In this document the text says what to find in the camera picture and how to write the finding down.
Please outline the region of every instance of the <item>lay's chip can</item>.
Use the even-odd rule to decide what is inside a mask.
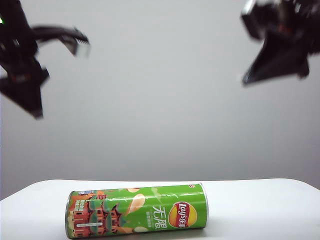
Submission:
[[[70,239],[204,228],[201,184],[71,192],[65,213]]]

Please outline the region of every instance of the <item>green chip can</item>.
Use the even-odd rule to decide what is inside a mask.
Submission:
[[[204,228],[201,184],[71,192],[65,213],[70,239]]]

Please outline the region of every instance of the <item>silver can rim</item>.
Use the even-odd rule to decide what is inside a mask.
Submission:
[[[204,187],[202,182],[200,182],[199,184],[200,184],[200,186],[202,188],[202,191],[203,191],[203,194],[204,194],[204,197],[205,197],[205,206],[206,206],[206,220],[205,220],[205,225],[204,225],[204,228],[205,228],[207,226],[207,223],[208,223],[208,220],[209,220],[209,202],[208,202],[208,196],[207,196],[206,188]]]

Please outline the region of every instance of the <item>gray wall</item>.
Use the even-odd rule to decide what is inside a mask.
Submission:
[[[44,119],[1,97],[2,198],[38,181],[292,178],[320,188],[320,57],[308,79],[243,88],[261,48],[235,0],[23,0],[30,24],[76,26],[59,42]]]

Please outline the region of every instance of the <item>orange building illustration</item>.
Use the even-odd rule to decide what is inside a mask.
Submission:
[[[111,232],[116,234],[119,227],[121,213],[118,204],[113,208],[103,208],[106,195],[80,194],[72,198],[74,201],[69,208],[69,218],[74,237],[87,238],[91,235],[103,236]]]

